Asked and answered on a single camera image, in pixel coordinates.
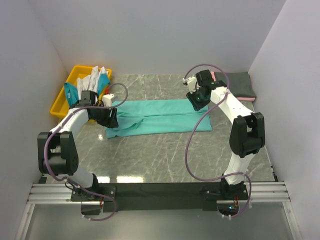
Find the mint green polo shirt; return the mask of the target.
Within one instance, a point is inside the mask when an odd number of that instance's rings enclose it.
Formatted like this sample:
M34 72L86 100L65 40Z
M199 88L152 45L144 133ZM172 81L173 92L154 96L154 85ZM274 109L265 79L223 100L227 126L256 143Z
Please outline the mint green polo shirt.
M107 128L106 136L191 132L208 109L195 111L187 99L126 101L117 108L118 127Z

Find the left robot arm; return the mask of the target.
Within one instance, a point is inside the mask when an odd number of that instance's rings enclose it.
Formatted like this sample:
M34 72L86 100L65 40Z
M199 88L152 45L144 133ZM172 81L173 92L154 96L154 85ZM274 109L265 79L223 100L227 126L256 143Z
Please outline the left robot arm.
M38 169L42 174L54 176L58 181L68 180L84 189L96 189L99 183L96 175L79 164L75 137L89 120L106 128L117 128L117 108L98 106L97 94L82 92L81 99L69 107L62 121L48 132L37 136Z

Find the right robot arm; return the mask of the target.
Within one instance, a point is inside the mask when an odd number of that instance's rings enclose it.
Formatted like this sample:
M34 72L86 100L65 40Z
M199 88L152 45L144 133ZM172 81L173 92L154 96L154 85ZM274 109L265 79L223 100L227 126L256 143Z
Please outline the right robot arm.
M265 146L265 120L260 112L245 107L222 80L214 80L209 70L185 77L187 99L195 111L214 103L231 122L229 146L231 158L221 180L221 190L232 193L244 184L245 173L253 157Z

